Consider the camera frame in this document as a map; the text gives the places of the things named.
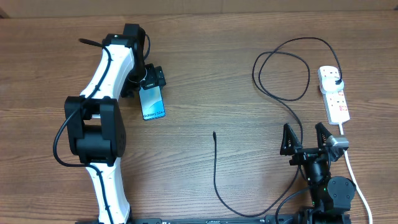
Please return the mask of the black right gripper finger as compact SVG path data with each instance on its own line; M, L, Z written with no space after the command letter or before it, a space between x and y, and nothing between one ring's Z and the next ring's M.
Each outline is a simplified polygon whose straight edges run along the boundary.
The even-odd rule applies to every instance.
M327 139L332 136L332 133L327 130L323 123L317 123L315 125L317 132L317 143L319 148L330 147L331 144L327 142Z
M292 156L302 149L302 144L289 123L284 124L280 155Z

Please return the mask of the white power strip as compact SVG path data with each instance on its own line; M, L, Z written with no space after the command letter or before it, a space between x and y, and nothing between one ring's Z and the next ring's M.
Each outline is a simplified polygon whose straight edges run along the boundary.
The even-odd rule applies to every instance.
M340 73L336 67L322 66L318 69L319 81L321 76L340 78ZM322 96L329 124L339 125L350 120L348 105L343 90L327 94L322 93Z

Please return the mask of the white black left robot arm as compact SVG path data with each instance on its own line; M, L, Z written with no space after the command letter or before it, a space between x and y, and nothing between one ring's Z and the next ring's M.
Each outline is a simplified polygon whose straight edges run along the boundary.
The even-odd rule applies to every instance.
M119 107L120 98L138 93L142 117L152 120L165 116L161 90L166 85L162 67L146 64L150 38L138 24L126 24L122 34L108 34L102 42L80 39L81 43L102 49L100 64L90 83L79 96L65 100L65 121L53 142L53 155L63 131L77 167L90 174L99 215L95 223L132 223L132 209L127 201L121 174L121 158L127 134Z

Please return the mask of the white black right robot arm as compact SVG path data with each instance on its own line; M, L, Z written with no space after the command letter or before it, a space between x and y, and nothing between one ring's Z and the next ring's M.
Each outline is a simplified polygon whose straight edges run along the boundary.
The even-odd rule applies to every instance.
M289 124L284 124L280 154L291 156L292 166L301 166L308 187L288 196L277 207L276 223L350 223L346 212L351 209L356 184L346 177L332 176L331 163L336 162L349 149L344 135L334 136L322 123L315 125L317 147L304 148ZM309 192L312 206L301 207L293 215L280 215L282 206L290 199Z

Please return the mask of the white charger plug adapter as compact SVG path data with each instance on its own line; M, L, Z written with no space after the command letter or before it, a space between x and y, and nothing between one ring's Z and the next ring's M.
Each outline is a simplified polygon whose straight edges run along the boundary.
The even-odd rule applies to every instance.
M344 87L344 81L340 81L338 77L321 76L320 78L320 91L323 94L341 91Z

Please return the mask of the Samsung Galaxy S24+ smartphone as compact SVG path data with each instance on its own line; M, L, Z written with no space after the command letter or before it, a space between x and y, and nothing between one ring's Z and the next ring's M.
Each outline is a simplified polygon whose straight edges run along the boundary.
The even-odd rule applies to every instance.
M139 91L142 116L145 121L162 118L165 116L164 102L160 87L153 87L148 90L143 88Z

